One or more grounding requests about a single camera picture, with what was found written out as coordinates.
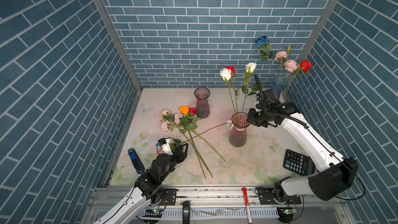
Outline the pink glass vase with ribbon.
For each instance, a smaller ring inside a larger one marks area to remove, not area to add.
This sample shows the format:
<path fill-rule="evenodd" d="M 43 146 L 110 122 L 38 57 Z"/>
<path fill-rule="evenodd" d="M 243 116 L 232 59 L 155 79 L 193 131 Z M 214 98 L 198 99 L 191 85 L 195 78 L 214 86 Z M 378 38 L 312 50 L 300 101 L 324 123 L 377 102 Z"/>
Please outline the pink glass vase with ribbon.
<path fill-rule="evenodd" d="M 250 126 L 246 113 L 235 113 L 228 121 L 228 129 L 231 130 L 229 141 L 235 147 L 242 147 L 247 141 L 246 129 Z"/>

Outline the purple blue gradient vase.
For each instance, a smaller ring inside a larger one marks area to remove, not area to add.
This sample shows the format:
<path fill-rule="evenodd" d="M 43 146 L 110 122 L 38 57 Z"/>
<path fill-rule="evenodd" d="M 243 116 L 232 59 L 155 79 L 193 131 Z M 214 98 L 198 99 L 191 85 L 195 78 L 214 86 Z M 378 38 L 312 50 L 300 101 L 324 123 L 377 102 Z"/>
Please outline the purple blue gradient vase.
<path fill-rule="evenodd" d="M 273 91 L 275 98 L 278 100 L 283 92 L 283 90 L 287 87 L 288 82 L 285 78 L 275 77 L 272 80 L 271 90 Z"/>

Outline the white rose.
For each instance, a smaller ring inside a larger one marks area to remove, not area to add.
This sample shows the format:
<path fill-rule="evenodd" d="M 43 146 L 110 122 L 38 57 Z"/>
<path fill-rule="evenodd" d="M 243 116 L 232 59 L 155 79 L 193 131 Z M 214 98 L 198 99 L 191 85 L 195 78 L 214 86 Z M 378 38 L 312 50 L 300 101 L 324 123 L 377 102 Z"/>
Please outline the white rose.
<path fill-rule="evenodd" d="M 236 108 L 235 101 L 234 101 L 234 99 L 233 99 L 232 92 L 231 92 L 231 89 L 232 89 L 232 87 L 231 87 L 232 84 L 231 84 L 231 83 L 232 83 L 232 79 L 233 79 L 233 71 L 232 71 L 232 68 L 233 68 L 233 67 L 231 67 L 231 66 L 227 66 L 227 67 L 223 68 L 223 69 L 220 71 L 220 76 L 222 77 L 223 81 L 226 82 L 226 84 L 227 84 L 227 86 L 228 86 L 228 90 L 229 90 L 229 95 L 230 95 L 231 103 L 232 103 L 234 112 L 237 113 L 237 108 Z"/>
<path fill-rule="evenodd" d="M 249 95 L 249 83 L 250 83 L 250 77 L 251 75 L 255 74 L 255 70 L 256 70 L 257 64 L 250 62 L 245 66 L 245 72 L 244 72 L 244 83 L 242 85 L 242 93 L 245 95 L 244 96 L 244 102 L 243 102 L 243 107 L 242 107 L 242 112 L 244 110 L 245 107 L 245 103 L 246 103 L 246 98 Z"/>

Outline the red rose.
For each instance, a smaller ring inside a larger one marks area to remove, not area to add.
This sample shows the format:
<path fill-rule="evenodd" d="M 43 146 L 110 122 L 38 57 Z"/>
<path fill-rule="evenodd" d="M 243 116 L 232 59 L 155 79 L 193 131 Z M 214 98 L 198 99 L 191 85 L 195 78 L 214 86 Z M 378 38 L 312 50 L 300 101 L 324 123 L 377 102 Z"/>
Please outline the red rose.
<path fill-rule="evenodd" d="M 236 71 L 234 66 L 227 66 L 226 69 L 229 71 L 227 72 L 227 84 L 230 90 L 233 90 L 233 93 L 230 92 L 231 101 L 233 103 L 233 108 L 235 112 L 238 112 L 238 97 L 239 97 L 239 89 L 235 86 L 235 75 Z"/>
<path fill-rule="evenodd" d="M 292 76 L 296 76 L 300 73 L 309 74 L 309 71 L 313 67 L 311 61 L 304 60 L 300 65 L 297 66 L 297 69 L 292 73 Z"/>

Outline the pink carnation spray stem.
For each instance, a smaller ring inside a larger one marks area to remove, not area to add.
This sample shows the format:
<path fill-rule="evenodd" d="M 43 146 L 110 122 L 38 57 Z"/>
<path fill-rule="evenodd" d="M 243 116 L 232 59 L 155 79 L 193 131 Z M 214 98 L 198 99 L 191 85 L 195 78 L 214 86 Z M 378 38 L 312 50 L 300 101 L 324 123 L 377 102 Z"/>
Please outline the pink carnation spray stem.
<path fill-rule="evenodd" d="M 280 78 L 288 80 L 288 78 L 298 69 L 298 64 L 295 60 L 289 60 L 292 48 L 289 46 L 286 50 L 278 51 L 275 54 L 275 60 L 280 63 Z"/>

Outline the blue rose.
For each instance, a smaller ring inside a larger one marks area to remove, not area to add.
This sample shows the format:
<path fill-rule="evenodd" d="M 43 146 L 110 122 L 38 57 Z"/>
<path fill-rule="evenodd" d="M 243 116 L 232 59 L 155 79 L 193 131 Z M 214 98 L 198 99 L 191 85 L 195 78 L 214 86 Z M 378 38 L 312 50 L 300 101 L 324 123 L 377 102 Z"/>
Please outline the blue rose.
<path fill-rule="evenodd" d="M 271 58 L 273 57 L 272 44 L 269 43 L 266 36 L 262 36 L 257 39 L 256 45 L 259 47 L 259 54 L 261 55 L 261 60 L 268 61 L 272 79 L 274 79 L 275 74 L 273 73 L 272 64 L 271 64 Z"/>

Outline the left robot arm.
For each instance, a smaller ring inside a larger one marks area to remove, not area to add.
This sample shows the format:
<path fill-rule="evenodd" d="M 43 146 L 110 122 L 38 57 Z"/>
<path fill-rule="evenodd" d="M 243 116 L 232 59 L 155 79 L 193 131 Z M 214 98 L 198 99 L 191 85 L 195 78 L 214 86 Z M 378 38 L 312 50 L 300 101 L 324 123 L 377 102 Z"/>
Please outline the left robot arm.
<path fill-rule="evenodd" d="M 188 155 L 189 145 L 177 146 L 172 153 L 159 154 L 135 182 L 134 187 L 97 224 L 128 224 L 150 204 L 158 205 L 162 196 L 162 183 Z"/>

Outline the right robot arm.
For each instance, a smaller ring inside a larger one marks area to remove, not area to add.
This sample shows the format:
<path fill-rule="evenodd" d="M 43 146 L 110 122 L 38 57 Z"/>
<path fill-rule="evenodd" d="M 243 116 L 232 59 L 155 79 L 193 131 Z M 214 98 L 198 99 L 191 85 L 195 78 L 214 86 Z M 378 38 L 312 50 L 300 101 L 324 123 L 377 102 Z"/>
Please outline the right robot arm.
<path fill-rule="evenodd" d="M 313 195 L 328 201 L 349 189 L 357 176 L 359 164 L 345 158 L 329 145 L 290 103 L 260 100 L 248 113 L 248 122 L 256 127 L 278 127 L 287 130 L 314 163 L 316 173 L 298 178 L 285 178 L 274 184 L 278 202 L 296 195 Z"/>

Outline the dark purple glass vase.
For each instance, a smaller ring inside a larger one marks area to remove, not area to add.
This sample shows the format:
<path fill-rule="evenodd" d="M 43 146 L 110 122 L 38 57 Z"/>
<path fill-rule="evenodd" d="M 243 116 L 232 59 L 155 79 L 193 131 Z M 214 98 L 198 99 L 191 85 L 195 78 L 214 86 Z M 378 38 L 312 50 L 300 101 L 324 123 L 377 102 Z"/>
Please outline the dark purple glass vase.
<path fill-rule="evenodd" d="M 194 91 L 194 96 L 197 99 L 196 103 L 196 116 L 199 118 L 207 118 L 210 115 L 210 108 L 208 98 L 210 96 L 209 89 L 205 87 L 199 87 Z"/>

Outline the pink rose on table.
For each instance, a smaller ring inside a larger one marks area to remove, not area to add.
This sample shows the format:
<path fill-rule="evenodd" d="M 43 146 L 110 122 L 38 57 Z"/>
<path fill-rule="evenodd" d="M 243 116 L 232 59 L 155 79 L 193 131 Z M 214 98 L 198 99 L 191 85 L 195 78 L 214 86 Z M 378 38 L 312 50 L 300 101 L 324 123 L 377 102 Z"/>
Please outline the pink rose on table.
<path fill-rule="evenodd" d="M 185 143 L 190 143 L 191 145 L 194 144 L 194 140 L 196 138 L 201 139 L 204 141 L 206 144 L 210 145 L 210 143 L 203 137 L 203 135 L 213 129 L 217 129 L 223 125 L 226 125 L 227 123 L 222 123 L 219 125 L 216 125 L 214 127 L 211 127 L 203 132 L 197 132 L 196 129 L 198 128 L 196 123 L 180 123 L 177 124 L 176 122 L 169 123 L 167 128 L 169 131 L 172 131 L 174 129 L 177 129 L 180 134 L 183 135 L 184 140 L 181 140 L 179 138 L 173 138 L 172 143 L 176 144 L 177 146 L 182 146 Z"/>

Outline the orange rose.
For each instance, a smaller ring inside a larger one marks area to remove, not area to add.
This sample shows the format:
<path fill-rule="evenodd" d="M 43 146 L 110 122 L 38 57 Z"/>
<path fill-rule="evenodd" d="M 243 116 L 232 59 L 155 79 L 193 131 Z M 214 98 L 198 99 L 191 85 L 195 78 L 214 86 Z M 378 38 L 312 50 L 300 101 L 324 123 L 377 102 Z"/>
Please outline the orange rose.
<path fill-rule="evenodd" d="M 197 120 L 194 120 L 194 116 L 191 113 L 191 109 L 187 106 L 182 106 L 180 108 L 180 113 L 182 114 L 182 117 L 176 117 L 176 120 L 179 120 L 179 124 L 177 126 L 179 127 L 180 133 L 182 133 L 187 141 L 192 145 L 198 160 L 200 167 L 202 169 L 203 175 L 206 177 L 206 173 L 204 172 L 204 168 L 208 171 L 208 174 L 213 177 L 213 174 L 211 173 L 207 163 L 203 159 L 203 156 L 200 154 L 195 142 L 194 142 L 194 137 L 192 136 L 192 133 L 194 132 L 195 129 L 198 128 L 196 125 Z"/>

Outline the blue black handheld device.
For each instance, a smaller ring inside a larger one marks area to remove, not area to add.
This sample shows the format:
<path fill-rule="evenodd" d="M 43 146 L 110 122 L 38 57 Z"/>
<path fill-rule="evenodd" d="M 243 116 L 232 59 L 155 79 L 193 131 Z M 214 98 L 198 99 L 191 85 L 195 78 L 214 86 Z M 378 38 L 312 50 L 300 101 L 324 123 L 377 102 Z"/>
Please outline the blue black handheld device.
<path fill-rule="evenodd" d="M 131 148 L 127 152 L 128 152 L 129 158 L 130 158 L 136 172 L 139 175 L 143 174 L 145 172 L 145 167 L 144 167 L 141 159 L 139 158 L 136 150 Z"/>

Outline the black calculator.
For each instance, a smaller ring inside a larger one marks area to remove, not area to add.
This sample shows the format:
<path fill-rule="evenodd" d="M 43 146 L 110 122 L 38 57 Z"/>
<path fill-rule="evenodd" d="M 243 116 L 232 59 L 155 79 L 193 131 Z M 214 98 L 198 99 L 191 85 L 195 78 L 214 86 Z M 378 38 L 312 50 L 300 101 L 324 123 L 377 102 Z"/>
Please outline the black calculator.
<path fill-rule="evenodd" d="M 316 167 L 308 156 L 287 149 L 284 157 L 283 167 L 300 176 L 308 176 L 315 173 Z"/>

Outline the red white marker pen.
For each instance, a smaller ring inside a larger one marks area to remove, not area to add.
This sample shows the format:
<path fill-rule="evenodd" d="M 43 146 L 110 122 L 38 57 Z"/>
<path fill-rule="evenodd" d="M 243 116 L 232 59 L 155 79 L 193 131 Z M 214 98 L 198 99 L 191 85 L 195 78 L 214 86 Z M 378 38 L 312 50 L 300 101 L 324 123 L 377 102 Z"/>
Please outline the red white marker pen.
<path fill-rule="evenodd" d="M 246 212 L 247 212 L 248 223 L 249 224 L 253 224 L 252 217 L 251 217 L 251 212 L 250 212 L 250 203 L 249 203 L 249 199 L 248 199 L 247 188 L 243 187 L 242 190 L 243 190 L 245 204 L 246 204 Z"/>

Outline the aluminium mounting rail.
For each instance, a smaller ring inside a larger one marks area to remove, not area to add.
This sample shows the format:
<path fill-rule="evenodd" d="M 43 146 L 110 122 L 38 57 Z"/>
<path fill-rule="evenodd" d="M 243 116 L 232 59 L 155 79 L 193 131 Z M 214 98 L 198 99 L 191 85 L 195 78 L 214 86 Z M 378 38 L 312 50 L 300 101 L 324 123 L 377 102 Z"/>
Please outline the aluminium mounting rail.
<path fill-rule="evenodd" d="M 182 206 L 184 201 L 189 201 L 192 207 L 244 207 L 244 193 L 243 186 L 171 186 L 165 185 L 163 187 L 166 191 L 175 189 L 176 192 L 172 195 L 173 203 L 171 207 Z M 255 193 L 256 185 L 248 185 L 247 195 L 251 207 L 281 207 L 274 201 L 270 185 L 264 185 L 266 190 L 266 197 L 263 199 Z M 88 209 L 111 209 L 122 198 L 127 196 L 131 188 L 128 186 L 110 186 L 96 188 L 94 194 L 88 205 Z M 315 196 L 303 196 L 294 198 L 291 203 L 292 207 L 343 207 L 346 203 L 342 200 L 333 198 L 329 201 L 322 201 Z"/>

